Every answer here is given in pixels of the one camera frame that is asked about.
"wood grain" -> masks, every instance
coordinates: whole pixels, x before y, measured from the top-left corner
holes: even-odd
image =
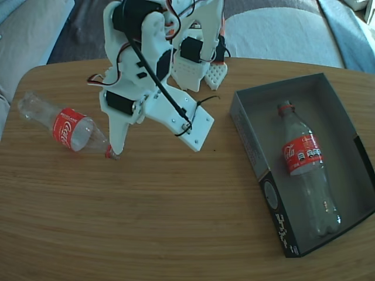
[[[0,143],[0,280],[374,280],[375,218],[286,259],[229,116],[235,90],[324,72],[375,160],[375,77],[307,64],[228,60],[216,123],[193,153],[153,121],[130,129],[119,162],[75,155],[20,119],[27,90],[93,117],[106,60],[38,67],[21,81]],[[212,95],[203,85],[199,100]]]

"red bottle label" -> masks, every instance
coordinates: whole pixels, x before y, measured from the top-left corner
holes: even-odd
[[[71,149],[71,136],[80,122],[86,116],[74,111],[71,108],[65,108],[57,116],[53,128],[52,135],[57,142]]]
[[[304,165],[323,160],[321,148],[313,134],[292,140],[284,145],[282,152],[290,173]]]

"red wire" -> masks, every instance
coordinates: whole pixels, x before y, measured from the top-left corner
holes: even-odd
[[[130,47],[130,44],[129,43],[125,43],[121,46],[120,50],[118,51],[118,55],[117,55],[117,58],[116,58],[116,67],[117,67],[117,79],[116,81],[114,81],[113,83],[111,84],[106,84],[106,83],[103,83],[103,82],[100,82],[100,81],[96,81],[96,80],[93,80],[93,77],[94,76],[98,76],[99,74],[94,74],[92,76],[90,76],[88,79],[87,79],[87,82],[90,83],[90,84],[94,84],[94,85],[99,85],[99,86],[113,86],[114,84],[116,84],[117,82],[119,82],[120,78],[121,78],[121,72],[120,72],[120,67],[119,67],[119,63],[120,63],[120,55],[123,53],[123,51],[125,51],[128,47]]]
[[[181,24],[181,20],[180,20],[179,15],[176,13],[175,9],[172,6],[172,0],[166,0],[166,6],[173,13],[173,15],[177,18],[178,24],[179,24],[178,30],[172,36],[166,37],[167,40],[173,40],[177,36],[177,34],[181,31],[182,24]]]

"cardboard box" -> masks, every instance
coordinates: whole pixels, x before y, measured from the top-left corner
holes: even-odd
[[[319,138],[330,188],[341,214],[338,233],[311,237],[298,181],[282,153],[284,127],[277,105],[290,100]],[[285,256],[302,257],[343,235],[375,212],[375,173],[338,95],[324,74],[236,92],[231,116],[280,237]]]

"coca-cola bottle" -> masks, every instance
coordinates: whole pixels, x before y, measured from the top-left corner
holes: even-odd
[[[336,233],[341,217],[329,187],[328,175],[318,140],[311,128],[295,113],[289,101],[278,106],[285,126],[282,148],[288,171],[297,178],[309,214],[311,234],[324,237]]]
[[[18,102],[18,110],[27,120],[43,125],[56,141],[74,152],[103,153],[106,158],[119,159],[108,139],[88,116],[53,105],[33,92],[27,92]]]

